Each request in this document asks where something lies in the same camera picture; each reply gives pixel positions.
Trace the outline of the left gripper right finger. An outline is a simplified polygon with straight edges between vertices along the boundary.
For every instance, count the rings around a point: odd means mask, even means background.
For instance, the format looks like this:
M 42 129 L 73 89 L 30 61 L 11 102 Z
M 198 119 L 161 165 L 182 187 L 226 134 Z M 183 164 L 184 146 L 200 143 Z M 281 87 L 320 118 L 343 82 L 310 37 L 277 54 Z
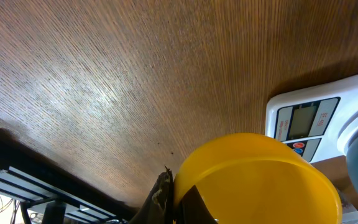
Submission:
M 217 224 L 196 186 L 187 191 L 178 208 L 179 224 Z

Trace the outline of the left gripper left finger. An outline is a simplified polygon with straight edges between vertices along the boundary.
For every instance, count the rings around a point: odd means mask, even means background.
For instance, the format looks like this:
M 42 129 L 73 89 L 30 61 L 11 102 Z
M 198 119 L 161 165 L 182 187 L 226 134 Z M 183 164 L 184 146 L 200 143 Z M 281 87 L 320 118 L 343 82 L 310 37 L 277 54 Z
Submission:
M 173 223 L 173 174 L 166 167 L 155 181 L 141 209 L 129 224 L 172 224 Z

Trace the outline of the yellow plastic measuring scoop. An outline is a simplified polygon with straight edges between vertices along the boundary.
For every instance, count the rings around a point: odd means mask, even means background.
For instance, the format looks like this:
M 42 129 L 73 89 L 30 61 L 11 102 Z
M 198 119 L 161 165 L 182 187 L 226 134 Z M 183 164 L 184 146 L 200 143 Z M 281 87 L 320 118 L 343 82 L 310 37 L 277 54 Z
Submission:
M 342 221 L 336 188 L 284 143 L 252 133 L 230 134 L 195 149 L 175 177 L 173 206 L 196 187 L 215 223 Z

